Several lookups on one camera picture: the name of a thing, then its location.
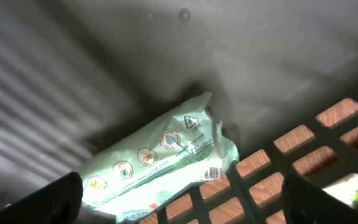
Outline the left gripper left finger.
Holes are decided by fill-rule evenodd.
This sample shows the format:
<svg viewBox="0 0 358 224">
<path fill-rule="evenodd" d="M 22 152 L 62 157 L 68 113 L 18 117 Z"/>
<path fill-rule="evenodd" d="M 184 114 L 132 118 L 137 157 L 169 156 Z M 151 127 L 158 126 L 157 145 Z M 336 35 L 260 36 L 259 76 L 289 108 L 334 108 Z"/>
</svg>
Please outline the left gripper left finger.
<svg viewBox="0 0 358 224">
<path fill-rule="evenodd" d="M 72 224 L 82 196 L 82 179 L 71 172 L 0 210 L 0 224 Z"/>
</svg>

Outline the grey plastic shopping basket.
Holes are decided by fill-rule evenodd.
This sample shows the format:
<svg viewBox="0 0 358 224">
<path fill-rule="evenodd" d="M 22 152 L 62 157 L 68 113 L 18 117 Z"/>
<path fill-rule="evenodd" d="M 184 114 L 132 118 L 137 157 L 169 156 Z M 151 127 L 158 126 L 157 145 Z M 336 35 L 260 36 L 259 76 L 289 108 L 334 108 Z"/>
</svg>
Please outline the grey plastic shopping basket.
<svg viewBox="0 0 358 224">
<path fill-rule="evenodd" d="M 358 1 L 0 1 L 0 211 L 206 91 L 240 158 L 270 164 L 180 192 L 175 222 L 237 198 L 235 222 L 263 223 L 264 180 L 322 146 L 316 185 L 358 174 Z"/>
</svg>

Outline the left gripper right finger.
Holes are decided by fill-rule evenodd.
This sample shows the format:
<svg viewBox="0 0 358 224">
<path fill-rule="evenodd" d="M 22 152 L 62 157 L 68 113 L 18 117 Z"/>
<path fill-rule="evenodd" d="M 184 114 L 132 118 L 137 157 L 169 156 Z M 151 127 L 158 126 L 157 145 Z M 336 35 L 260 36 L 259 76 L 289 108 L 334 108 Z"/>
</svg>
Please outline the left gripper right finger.
<svg viewBox="0 0 358 224">
<path fill-rule="evenodd" d="M 348 207 L 297 174 L 285 176 L 281 200 L 287 223 L 358 223 L 358 210 Z"/>
</svg>

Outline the mint green wipes packet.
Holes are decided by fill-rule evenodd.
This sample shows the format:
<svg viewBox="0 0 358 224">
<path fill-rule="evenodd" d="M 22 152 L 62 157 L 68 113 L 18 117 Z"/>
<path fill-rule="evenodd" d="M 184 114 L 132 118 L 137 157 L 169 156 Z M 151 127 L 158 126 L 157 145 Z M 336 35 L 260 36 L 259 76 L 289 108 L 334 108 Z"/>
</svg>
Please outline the mint green wipes packet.
<svg viewBox="0 0 358 224">
<path fill-rule="evenodd" d="M 220 179 L 239 153 L 207 110 L 211 97 L 186 100 L 86 162 L 83 205 L 136 221 L 190 185 Z"/>
</svg>

